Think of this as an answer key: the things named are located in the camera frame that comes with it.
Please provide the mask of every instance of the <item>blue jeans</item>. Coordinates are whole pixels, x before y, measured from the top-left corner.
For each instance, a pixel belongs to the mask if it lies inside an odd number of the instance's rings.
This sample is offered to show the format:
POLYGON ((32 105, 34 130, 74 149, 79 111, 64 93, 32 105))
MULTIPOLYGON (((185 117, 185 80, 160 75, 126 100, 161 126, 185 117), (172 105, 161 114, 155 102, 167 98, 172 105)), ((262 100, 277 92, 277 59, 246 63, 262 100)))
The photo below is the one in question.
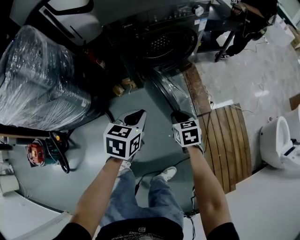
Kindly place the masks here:
POLYGON ((117 177, 111 199, 100 226, 133 218, 165 217, 183 228, 183 211, 167 182, 161 176, 150 182, 149 207, 141 208, 135 199, 135 176, 129 169, 117 177))

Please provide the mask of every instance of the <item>marble floor tile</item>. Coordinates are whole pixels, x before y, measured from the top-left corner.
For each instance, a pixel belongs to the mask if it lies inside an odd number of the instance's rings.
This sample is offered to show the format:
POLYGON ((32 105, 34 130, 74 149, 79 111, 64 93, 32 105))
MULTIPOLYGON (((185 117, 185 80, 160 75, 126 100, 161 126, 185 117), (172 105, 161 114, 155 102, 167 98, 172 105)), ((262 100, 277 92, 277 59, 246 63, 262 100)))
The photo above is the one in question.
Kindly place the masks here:
POLYGON ((253 51, 243 50, 217 63, 215 52, 201 53, 196 63, 214 104, 232 100, 245 110, 253 169, 261 164, 260 128, 269 116, 290 111, 289 98, 300 92, 300 64, 295 50, 290 45, 283 48, 263 41, 250 41, 246 49, 253 51))

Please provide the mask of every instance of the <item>wooden pallet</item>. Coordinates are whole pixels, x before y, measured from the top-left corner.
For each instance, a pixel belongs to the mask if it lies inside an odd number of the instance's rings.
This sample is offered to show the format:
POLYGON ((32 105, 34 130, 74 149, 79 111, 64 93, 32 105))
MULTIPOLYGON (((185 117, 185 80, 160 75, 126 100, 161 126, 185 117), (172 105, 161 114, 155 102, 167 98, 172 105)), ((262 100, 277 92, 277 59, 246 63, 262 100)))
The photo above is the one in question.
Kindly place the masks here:
POLYGON ((251 176, 248 134, 240 104, 213 110, 199 119, 205 157, 224 192, 251 176))

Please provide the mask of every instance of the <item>table leg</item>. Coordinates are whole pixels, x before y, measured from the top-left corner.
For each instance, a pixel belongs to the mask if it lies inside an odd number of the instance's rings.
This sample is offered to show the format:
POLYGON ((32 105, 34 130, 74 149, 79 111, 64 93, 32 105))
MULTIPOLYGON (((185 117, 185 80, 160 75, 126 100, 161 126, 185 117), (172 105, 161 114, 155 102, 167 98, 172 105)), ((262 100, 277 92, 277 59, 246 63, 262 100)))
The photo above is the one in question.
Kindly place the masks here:
POLYGON ((219 51, 216 58, 215 58, 215 62, 218 62, 220 57, 222 56, 222 54, 226 51, 231 39, 233 38, 235 32, 234 31, 231 31, 228 38, 226 39, 224 45, 223 45, 223 50, 219 51))

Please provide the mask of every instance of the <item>t-shirt logo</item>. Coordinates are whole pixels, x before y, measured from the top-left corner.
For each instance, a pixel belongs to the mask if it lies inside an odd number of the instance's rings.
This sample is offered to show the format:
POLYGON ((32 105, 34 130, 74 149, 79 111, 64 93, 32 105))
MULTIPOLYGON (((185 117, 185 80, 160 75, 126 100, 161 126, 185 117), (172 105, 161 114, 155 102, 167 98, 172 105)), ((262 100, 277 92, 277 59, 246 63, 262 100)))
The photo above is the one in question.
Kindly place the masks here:
POLYGON ((139 227, 139 232, 144 233, 146 231, 145 227, 139 227))

